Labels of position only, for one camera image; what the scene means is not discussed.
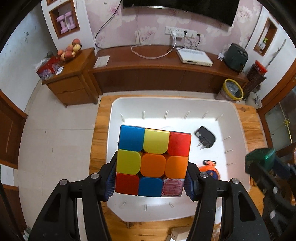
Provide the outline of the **orange blue retractable reel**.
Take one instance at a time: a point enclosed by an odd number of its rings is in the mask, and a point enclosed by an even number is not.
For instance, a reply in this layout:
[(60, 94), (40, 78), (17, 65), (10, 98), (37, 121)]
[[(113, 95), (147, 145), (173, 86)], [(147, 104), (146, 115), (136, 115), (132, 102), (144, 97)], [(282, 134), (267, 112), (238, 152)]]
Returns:
[(200, 172), (206, 172), (212, 176), (215, 180), (220, 179), (219, 171), (216, 169), (216, 162), (211, 160), (204, 160), (203, 166), (199, 167)]

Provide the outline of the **multicolour puzzle cube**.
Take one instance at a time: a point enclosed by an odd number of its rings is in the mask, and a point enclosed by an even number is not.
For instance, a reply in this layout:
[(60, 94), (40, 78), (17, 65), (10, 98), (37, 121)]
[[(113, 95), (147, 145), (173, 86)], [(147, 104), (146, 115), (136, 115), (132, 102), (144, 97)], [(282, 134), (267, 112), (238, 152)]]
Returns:
[(115, 192), (144, 197), (180, 197), (191, 137), (190, 133), (122, 125)]

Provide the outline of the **black power adapter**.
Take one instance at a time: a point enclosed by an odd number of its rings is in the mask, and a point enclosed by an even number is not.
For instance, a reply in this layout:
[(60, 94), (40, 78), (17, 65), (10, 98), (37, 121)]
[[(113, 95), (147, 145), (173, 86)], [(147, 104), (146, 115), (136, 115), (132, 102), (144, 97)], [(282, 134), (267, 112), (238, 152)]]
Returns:
[(198, 128), (194, 132), (194, 135), (199, 139), (199, 142), (200, 142), (199, 145), (202, 145), (203, 148), (209, 149), (216, 142), (215, 135), (204, 126), (201, 126), (200, 128)]

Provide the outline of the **white usb wall charger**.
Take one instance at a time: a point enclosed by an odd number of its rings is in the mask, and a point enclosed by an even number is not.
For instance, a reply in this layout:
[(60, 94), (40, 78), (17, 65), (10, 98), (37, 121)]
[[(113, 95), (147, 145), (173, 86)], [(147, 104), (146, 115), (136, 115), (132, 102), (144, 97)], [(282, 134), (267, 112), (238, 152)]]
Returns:
[(184, 241), (187, 240), (190, 227), (175, 227), (171, 229), (171, 234), (166, 237), (166, 241)]

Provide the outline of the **white plastic storage bin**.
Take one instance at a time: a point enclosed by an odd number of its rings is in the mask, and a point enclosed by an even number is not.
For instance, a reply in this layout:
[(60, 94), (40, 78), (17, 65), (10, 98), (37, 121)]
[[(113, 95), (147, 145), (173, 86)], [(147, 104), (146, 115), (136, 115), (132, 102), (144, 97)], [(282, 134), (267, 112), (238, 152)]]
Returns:
[(126, 222), (184, 218), (195, 213), (195, 164), (207, 177), (238, 178), (250, 189), (248, 149), (238, 111), (221, 100), (121, 97), (111, 106), (107, 161), (118, 154), (108, 208)]

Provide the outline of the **white small bucket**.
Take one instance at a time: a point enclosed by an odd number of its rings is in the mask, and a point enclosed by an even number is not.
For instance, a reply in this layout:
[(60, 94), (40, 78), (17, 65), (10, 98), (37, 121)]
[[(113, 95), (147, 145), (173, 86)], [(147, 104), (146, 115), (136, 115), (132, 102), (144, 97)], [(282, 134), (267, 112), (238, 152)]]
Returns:
[(249, 96), (245, 100), (245, 104), (254, 107), (255, 109), (259, 109), (262, 107), (262, 102), (259, 96), (253, 91), (250, 92)]

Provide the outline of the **yellow rimmed waste bin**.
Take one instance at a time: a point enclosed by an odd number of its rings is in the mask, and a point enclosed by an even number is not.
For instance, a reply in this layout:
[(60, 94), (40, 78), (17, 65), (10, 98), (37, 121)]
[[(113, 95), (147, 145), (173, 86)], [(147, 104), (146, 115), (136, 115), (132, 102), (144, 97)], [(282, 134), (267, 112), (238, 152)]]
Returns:
[(238, 82), (233, 79), (226, 79), (222, 88), (216, 96), (217, 100), (226, 100), (233, 103), (243, 99), (243, 89)]

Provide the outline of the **dark cylinder red-lid stand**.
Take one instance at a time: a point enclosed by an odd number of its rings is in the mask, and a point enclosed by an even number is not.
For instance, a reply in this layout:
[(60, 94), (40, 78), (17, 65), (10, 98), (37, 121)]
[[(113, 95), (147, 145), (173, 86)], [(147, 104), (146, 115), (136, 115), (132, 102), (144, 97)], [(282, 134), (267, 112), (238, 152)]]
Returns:
[(260, 85), (265, 79), (265, 74), (267, 73), (267, 69), (259, 62), (255, 61), (246, 77), (248, 79), (247, 85), (243, 88), (244, 98), (247, 98), (258, 85)]

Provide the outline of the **dark green air fryer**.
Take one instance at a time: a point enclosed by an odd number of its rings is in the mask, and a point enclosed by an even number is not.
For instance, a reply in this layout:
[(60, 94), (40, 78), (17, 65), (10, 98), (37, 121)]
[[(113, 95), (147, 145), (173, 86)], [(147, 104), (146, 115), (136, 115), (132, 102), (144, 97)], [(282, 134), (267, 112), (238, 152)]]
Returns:
[(248, 60), (248, 53), (238, 44), (232, 43), (223, 61), (231, 70), (241, 73)]

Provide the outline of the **small wooden drawer cabinet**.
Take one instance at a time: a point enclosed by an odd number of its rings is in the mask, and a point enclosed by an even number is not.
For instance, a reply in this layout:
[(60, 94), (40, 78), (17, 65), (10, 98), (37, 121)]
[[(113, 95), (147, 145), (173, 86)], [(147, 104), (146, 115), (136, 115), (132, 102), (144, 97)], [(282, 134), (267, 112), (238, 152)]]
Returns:
[(80, 51), (78, 56), (63, 65), (60, 74), (43, 81), (64, 106), (98, 103), (97, 84), (89, 75), (95, 63), (95, 49)]

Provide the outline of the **long wooden tv console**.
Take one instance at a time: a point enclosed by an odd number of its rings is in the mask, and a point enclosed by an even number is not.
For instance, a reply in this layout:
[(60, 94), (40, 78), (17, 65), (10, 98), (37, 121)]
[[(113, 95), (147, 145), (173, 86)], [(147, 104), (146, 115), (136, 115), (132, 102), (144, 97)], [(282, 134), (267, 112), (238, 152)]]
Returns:
[(134, 54), (130, 47), (100, 50), (98, 57), (109, 56), (105, 67), (89, 71), (96, 80), (100, 93), (136, 90), (175, 90), (217, 94), (224, 81), (235, 80), (242, 87), (248, 83), (244, 73), (229, 69), (217, 55), (208, 53), (210, 67), (184, 64), (176, 51), (159, 59), (144, 59)]

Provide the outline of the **white set-top box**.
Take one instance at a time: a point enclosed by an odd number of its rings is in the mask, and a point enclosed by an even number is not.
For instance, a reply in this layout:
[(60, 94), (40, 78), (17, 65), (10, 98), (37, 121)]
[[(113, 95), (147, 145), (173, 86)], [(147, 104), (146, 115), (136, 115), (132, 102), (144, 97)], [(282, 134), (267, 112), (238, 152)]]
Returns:
[(183, 64), (193, 64), (207, 67), (211, 67), (213, 65), (212, 60), (203, 51), (178, 48), (177, 54)]

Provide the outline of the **red tissue box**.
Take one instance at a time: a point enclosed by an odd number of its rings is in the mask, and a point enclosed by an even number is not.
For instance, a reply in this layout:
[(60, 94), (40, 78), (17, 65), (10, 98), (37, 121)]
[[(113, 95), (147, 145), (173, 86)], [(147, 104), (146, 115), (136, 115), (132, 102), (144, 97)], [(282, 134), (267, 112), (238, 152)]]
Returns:
[(36, 65), (35, 72), (41, 80), (48, 80), (57, 73), (61, 67), (60, 62), (60, 57), (52, 56), (50, 58), (44, 58)]

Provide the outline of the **basket of peaches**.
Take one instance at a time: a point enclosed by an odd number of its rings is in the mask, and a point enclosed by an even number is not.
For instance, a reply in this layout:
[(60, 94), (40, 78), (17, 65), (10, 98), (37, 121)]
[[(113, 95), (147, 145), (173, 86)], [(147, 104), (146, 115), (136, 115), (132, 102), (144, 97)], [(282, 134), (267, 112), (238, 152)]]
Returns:
[(61, 61), (68, 61), (75, 58), (76, 55), (81, 51), (82, 44), (79, 39), (74, 39), (66, 49), (60, 49), (57, 52), (58, 57)]

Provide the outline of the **pink dumbbells pair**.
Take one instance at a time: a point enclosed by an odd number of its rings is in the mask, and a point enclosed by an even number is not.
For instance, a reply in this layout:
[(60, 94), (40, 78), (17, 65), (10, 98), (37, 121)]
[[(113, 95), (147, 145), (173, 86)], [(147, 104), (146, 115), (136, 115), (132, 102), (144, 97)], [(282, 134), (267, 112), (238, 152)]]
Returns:
[(58, 18), (56, 18), (56, 21), (61, 25), (61, 34), (67, 33), (68, 31), (71, 31), (77, 27), (73, 20), (72, 11), (68, 11), (64, 15), (60, 15)]

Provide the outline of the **black wall television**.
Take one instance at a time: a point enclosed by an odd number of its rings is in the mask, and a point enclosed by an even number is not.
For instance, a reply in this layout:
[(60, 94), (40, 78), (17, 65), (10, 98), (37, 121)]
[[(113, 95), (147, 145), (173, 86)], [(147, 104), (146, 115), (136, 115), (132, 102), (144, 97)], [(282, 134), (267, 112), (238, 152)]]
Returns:
[(231, 26), (239, 7), (239, 0), (126, 0), (123, 1), (123, 6), (178, 9), (207, 16)]

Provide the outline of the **white wall socket strip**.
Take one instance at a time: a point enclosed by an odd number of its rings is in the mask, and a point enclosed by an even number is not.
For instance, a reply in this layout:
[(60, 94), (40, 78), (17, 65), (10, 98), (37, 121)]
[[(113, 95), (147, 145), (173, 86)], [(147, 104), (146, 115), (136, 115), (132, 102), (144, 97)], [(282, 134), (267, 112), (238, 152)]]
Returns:
[(165, 35), (171, 35), (172, 32), (176, 33), (177, 38), (195, 38), (197, 36), (197, 31), (182, 29), (177, 27), (165, 27)]

